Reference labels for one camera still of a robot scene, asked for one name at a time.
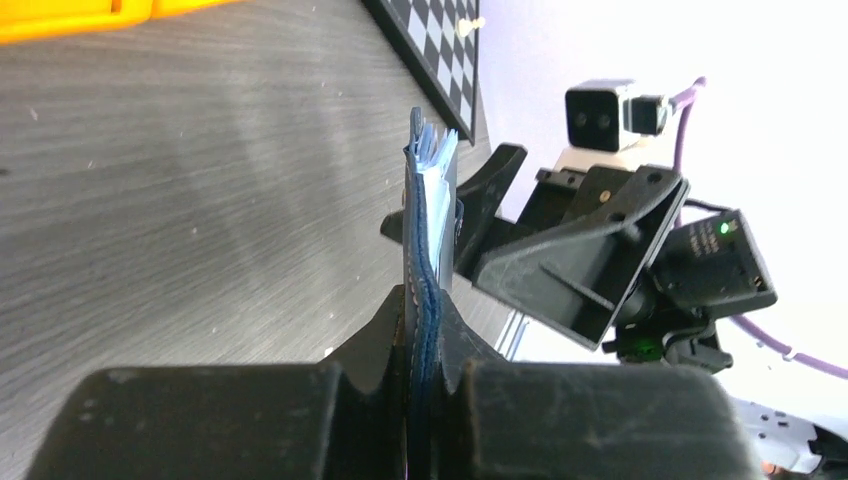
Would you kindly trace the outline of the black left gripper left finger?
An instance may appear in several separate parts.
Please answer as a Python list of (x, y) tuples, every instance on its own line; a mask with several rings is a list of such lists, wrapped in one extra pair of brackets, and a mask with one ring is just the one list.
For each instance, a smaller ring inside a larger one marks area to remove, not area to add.
[(400, 479), (404, 289), (316, 363), (113, 367), (72, 391), (30, 479)]

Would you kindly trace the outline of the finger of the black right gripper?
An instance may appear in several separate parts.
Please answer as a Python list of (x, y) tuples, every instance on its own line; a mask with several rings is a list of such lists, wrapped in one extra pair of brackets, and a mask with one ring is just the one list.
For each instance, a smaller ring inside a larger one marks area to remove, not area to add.
[(405, 279), (528, 279), (530, 260), (519, 250), (520, 228), (497, 210), (527, 156), (501, 144), (461, 185), (456, 162), (425, 163), (405, 154), (404, 206), (388, 215), (381, 233), (402, 246)]

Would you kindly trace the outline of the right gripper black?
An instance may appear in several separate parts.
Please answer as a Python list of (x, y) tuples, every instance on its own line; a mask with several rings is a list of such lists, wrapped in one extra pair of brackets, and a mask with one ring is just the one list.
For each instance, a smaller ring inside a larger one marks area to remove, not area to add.
[(508, 243), (483, 253), (479, 290), (623, 364), (733, 364), (716, 322), (775, 304), (765, 262), (740, 210), (680, 226), (679, 173), (596, 165), (542, 169)]

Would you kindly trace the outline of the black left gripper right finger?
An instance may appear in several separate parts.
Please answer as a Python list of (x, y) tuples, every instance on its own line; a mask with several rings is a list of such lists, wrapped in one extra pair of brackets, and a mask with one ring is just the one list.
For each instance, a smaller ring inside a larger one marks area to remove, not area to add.
[(473, 357), (438, 424), (442, 479), (757, 479), (731, 402), (687, 367)]

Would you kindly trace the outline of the blue leather card holder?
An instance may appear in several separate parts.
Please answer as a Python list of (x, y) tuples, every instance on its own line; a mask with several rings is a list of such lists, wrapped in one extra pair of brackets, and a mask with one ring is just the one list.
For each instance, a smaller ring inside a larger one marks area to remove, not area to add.
[(444, 296), (452, 287), (456, 229), (463, 208), (457, 201), (458, 133), (441, 131), (414, 107), (403, 153), (406, 333), (405, 457), (408, 479), (431, 479), (434, 463), (434, 406), (444, 383), (442, 320)]

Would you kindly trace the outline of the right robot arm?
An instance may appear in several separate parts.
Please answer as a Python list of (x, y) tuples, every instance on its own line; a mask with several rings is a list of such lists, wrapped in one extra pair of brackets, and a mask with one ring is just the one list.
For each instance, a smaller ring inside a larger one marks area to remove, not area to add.
[[(526, 152), (499, 146), (458, 183), (456, 151), (412, 140), (405, 203), (382, 233), (403, 247), (395, 425), (410, 479), (761, 479), (764, 465), (847, 475), (847, 442), (716, 381), (732, 365), (718, 318), (776, 295), (739, 212), (727, 231), (674, 220), (676, 171), (544, 171), (517, 222), (497, 209)], [(616, 364), (511, 362), (451, 302), (454, 275)]]

